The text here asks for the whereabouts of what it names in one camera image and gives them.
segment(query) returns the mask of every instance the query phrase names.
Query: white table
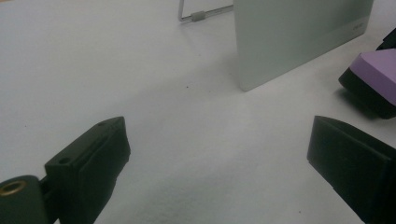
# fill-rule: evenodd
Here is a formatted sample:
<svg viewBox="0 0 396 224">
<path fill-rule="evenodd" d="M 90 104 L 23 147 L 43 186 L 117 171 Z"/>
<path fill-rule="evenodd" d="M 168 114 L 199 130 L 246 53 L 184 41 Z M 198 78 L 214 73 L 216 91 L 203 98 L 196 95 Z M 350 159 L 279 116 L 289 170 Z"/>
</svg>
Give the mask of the white table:
<svg viewBox="0 0 396 224">
<path fill-rule="evenodd" d="M 124 116 L 130 162 L 98 224 L 362 223 L 306 160 L 315 115 L 396 147 L 338 78 L 396 27 L 377 0 L 367 33 L 242 92 L 233 13 L 179 24 L 178 0 L 0 3 L 0 181 Z"/>
</svg>

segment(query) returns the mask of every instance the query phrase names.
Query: gray panel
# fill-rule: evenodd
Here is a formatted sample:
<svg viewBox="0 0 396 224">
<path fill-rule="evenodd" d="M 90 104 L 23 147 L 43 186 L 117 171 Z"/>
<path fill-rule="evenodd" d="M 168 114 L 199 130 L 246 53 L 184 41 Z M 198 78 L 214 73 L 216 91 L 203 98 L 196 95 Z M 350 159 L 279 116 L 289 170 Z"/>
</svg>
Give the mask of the gray panel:
<svg viewBox="0 0 396 224">
<path fill-rule="evenodd" d="M 234 0 L 240 87 L 249 91 L 364 33 L 373 0 Z"/>
</svg>

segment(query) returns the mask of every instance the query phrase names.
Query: purple block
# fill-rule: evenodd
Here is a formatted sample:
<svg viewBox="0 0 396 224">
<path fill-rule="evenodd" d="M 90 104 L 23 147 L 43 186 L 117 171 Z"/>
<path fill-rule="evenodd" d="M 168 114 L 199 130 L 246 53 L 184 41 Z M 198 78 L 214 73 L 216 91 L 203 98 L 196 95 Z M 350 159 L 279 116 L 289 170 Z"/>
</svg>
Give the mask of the purple block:
<svg viewBox="0 0 396 224">
<path fill-rule="evenodd" d="M 361 53 L 349 69 L 387 101 L 396 105 L 396 49 Z"/>
</svg>

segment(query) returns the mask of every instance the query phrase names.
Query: white surface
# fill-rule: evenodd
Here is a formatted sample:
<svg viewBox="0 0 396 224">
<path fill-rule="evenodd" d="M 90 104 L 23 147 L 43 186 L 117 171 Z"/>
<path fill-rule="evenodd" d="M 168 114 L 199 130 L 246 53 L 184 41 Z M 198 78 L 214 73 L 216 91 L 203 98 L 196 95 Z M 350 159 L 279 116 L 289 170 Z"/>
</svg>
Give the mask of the white surface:
<svg viewBox="0 0 396 224">
<path fill-rule="evenodd" d="M 396 119 L 337 78 L 396 27 L 377 0 L 366 35 L 243 93 L 233 13 L 180 25 L 177 0 L 0 3 L 0 180 L 43 165 L 103 119 L 132 146 L 108 223 L 361 223 L 305 155 L 315 115 L 396 147 Z"/>
<path fill-rule="evenodd" d="M 374 0 L 234 0 L 237 74 L 250 91 L 364 33 Z"/>
</svg>

